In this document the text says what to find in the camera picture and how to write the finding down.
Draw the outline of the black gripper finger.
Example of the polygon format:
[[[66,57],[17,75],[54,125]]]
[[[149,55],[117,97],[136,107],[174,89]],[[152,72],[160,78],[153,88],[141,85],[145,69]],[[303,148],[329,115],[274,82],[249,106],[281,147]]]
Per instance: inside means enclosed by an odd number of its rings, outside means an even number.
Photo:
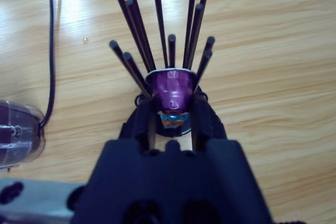
[[[193,96],[191,135],[192,150],[197,153],[219,153],[228,145],[224,125],[204,95]]]
[[[146,98],[123,123],[119,139],[133,139],[140,151],[147,152],[155,147],[155,135],[156,110],[152,99]]]

